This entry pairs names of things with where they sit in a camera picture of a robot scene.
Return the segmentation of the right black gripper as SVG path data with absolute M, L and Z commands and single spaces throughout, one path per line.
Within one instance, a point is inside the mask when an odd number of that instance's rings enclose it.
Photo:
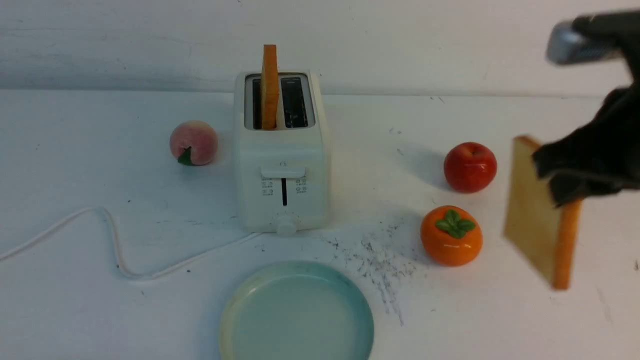
M 571 166 L 556 156 L 551 144 L 531 155 L 535 175 L 547 181 L 555 208 L 586 198 L 639 189 L 639 85 L 615 88 L 596 113 L 595 172 Z

